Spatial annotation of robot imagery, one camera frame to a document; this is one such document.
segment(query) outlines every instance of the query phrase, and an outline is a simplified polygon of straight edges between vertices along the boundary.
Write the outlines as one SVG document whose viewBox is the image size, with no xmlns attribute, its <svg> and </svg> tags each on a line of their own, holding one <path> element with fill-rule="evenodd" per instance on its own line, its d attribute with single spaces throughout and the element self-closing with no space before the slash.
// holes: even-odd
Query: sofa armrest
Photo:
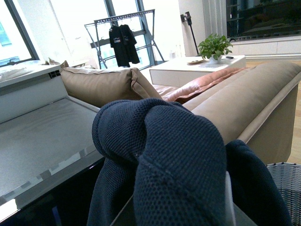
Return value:
<svg viewBox="0 0 301 226">
<path fill-rule="evenodd" d="M 296 91 L 291 91 L 300 80 L 301 66 L 289 62 L 267 63 L 233 75 L 184 106 L 194 114 L 211 120 L 225 144 L 239 138 L 256 147 L 255 153 L 265 163 L 286 161 L 291 149 L 296 102 Z M 277 107 L 282 105 L 286 107 L 277 112 Z M 274 114 L 277 115 L 277 121 L 270 122 L 264 131 L 266 138 L 270 137 L 261 142 L 265 149 L 269 142 L 274 143 L 272 148 L 278 148 L 275 151 L 271 148 L 262 150 L 261 143 L 257 143 L 260 139 L 255 137 Z"/>
</svg>

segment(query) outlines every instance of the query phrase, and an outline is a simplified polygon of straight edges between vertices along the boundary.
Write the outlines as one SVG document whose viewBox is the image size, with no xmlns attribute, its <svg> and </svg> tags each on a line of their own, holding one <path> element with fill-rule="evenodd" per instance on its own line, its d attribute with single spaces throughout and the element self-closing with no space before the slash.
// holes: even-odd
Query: gray wicker stool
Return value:
<svg viewBox="0 0 301 226">
<path fill-rule="evenodd" d="M 267 165 L 294 226 L 301 225 L 301 165 L 281 162 Z"/>
</svg>

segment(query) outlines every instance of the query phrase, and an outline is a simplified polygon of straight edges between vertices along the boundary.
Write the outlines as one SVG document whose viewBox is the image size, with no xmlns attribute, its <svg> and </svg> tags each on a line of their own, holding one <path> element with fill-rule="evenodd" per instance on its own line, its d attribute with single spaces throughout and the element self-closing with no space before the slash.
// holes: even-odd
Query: brown leather cushion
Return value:
<svg viewBox="0 0 301 226">
<path fill-rule="evenodd" d="M 162 99 L 137 68 L 112 71 L 66 67 L 61 77 L 68 95 L 97 107 L 114 100 Z"/>
<path fill-rule="evenodd" d="M 171 93 L 166 101 L 176 101 L 181 104 L 193 99 L 197 95 L 222 82 L 226 78 L 246 68 L 225 68 L 204 76 L 201 76 Z"/>
</svg>

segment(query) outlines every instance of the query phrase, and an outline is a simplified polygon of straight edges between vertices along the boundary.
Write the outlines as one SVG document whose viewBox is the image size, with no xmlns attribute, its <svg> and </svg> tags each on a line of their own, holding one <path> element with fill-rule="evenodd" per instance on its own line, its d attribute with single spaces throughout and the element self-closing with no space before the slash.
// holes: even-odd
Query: white table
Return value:
<svg viewBox="0 0 301 226">
<path fill-rule="evenodd" d="M 150 77 L 153 84 L 181 87 L 186 83 L 209 73 L 227 67 L 242 68 L 246 66 L 245 56 L 232 56 L 233 59 L 222 57 L 219 64 L 209 64 L 209 60 L 197 65 L 187 65 L 187 62 L 201 60 L 199 56 L 181 57 L 172 59 L 163 64 L 150 68 Z"/>
</svg>

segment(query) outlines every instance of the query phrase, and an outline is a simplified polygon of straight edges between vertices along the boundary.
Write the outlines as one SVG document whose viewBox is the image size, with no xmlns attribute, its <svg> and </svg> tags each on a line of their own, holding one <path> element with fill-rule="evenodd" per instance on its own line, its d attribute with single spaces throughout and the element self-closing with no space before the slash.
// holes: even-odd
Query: blue jacket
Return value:
<svg viewBox="0 0 301 226">
<path fill-rule="evenodd" d="M 109 226 L 134 194 L 139 226 L 224 225 L 225 172 L 234 203 L 257 225 L 291 225 L 265 165 L 239 140 L 178 103 L 114 101 L 102 107 L 93 142 L 106 157 L 88 226 Z"/>
</svg>

